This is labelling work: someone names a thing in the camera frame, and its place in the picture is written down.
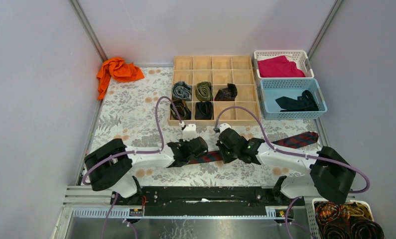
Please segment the red navy striped tie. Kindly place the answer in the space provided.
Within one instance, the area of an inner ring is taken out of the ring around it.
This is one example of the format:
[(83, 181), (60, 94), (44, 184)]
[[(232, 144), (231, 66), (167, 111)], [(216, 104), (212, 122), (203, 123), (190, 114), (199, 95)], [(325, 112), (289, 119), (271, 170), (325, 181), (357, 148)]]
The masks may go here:
[[(277, 141), (272, 141), (271, 143), (276, 146), (284, 146), (288, 148), (298, 149), (311, 144), (315, 144), (319, 139), (319, 135), (316, 132), (304, 132), (301, 134), (293, 135), (287, 138), (283, 138)], [(191, 164), (201, 164), (201, 163), (209, 163), (215, 161), (222, 161), (224, 164), (228, 164), (236, 160), (236, 158), (223, 158), (223, 152), (221, 150), (216, 151), (204, 151), (198, 157), (193, 155), (189, 155), (189, 157), (185, 157), (185, 154), (181, 154), (180, 152), (175, 153), (174, 162), (168, 167), (182, 167), (184, 165)]]

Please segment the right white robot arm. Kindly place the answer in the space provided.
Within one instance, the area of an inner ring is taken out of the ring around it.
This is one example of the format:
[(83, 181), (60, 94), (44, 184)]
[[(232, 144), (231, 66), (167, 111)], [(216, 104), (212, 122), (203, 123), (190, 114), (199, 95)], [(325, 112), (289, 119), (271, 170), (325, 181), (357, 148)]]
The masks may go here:
[(346, 202), (355, 170), (344, 161), (322, 158), (320, 152), (302, 153), (283, 146), (269, 146), (261, 138), (245, 139), (230, 127), (220, 129), (217, 146), (225, 163), (236, 159), (257, 165), (276, 165), (301, 173), (278, 179), (272, 192), (275, 203), (285, 205), (296, 197), (320, 196), (335, 204)]

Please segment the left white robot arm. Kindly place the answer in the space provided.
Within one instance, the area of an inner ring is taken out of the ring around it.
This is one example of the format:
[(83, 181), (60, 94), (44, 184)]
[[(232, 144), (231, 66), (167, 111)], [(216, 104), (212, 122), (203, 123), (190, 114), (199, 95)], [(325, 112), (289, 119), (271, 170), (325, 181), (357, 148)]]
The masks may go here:
[(118, 193), (128, 204), (140, 201), (138, 180), (130, 171), (149, 167), (182, 167), (208, 152), (208, 145), (201, 137), (169, 142), (164, 148), (138, 148), (126, 146), (116, 138), (87, 155), (84, 163), (87, 172), (82, 178), (93, 191), (110, 189)]

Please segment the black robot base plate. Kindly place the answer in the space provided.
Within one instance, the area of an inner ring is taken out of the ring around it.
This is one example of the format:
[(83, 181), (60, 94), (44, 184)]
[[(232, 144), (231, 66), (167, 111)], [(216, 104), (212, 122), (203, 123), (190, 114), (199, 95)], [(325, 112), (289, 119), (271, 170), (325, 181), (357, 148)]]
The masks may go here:
[(117, 206), (138, 206), (183, 209), (205, 207), (219, 211), (220, 208), (239, 207), (285, 207), (291, 199), (277, 188), (271, 187), (162, 187), (143, 186), (140, 193), (129, 198), (112, 193), (111, 203)]

